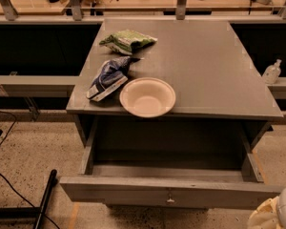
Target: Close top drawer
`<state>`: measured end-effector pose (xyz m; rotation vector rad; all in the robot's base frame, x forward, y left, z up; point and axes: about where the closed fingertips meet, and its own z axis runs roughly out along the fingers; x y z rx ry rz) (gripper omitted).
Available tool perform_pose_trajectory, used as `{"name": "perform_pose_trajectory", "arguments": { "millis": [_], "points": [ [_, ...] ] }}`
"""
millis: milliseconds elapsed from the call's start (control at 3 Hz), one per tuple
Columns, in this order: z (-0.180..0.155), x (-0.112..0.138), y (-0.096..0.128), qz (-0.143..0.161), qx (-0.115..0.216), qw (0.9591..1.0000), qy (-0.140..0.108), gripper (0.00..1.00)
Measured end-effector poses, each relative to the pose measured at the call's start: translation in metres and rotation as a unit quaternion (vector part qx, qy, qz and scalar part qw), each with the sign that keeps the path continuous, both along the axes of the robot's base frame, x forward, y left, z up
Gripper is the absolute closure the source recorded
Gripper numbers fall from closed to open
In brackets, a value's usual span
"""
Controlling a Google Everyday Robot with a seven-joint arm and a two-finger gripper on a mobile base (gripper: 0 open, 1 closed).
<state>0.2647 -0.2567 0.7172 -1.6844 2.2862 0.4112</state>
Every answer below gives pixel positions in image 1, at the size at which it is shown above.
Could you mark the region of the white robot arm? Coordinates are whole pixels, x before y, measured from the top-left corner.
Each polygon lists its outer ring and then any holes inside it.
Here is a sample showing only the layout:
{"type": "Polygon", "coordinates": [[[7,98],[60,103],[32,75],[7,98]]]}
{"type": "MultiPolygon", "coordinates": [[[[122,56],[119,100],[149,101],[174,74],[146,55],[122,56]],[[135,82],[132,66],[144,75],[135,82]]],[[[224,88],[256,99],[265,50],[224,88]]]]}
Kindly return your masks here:
{"type": "Polygon", "coordinates": [[[286,229],[286,188],[263,201],[250,215],[247,229],[286,229]]]}

